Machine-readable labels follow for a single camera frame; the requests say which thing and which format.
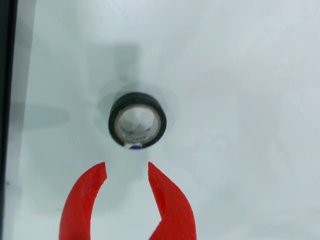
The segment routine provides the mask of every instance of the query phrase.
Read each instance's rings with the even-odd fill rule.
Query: white surface
[[[25,3],[5,240],[57,240],[71,187],[100,162],[92,239],[149,239],[160,215],[148,161],[187,196],[199,240],[320,238],[318,1],[38,0],[23,75]],[[143,151],[107,126],[115,96],[136,88],[168,121]]]

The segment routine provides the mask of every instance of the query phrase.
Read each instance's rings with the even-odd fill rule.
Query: tape roll core
[[[137,113],[144,113],[141,122],[134,123],[126,115],[131,114],[137,120]],[[112,106],[109,116],[109,132],[121,146],[130,149],[143,149],[155,144],[165,133],[167,119],[158,101],[142,92],[130,92],[121,96]]]

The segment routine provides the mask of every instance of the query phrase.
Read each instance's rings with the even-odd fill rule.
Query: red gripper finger
[[[105,163],[99,163],[76,181],[60,221],[59,240],[90,240],[90,222],[98,191],[107,179]]]
[[[148,176],[161,216],[150,240],[196,240],[195,218],[186,196],[151,162]]]

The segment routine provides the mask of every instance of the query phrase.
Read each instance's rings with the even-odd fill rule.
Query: black edge
[[[10,95],[18,0],[0,0],[0,239],[3,238]]]

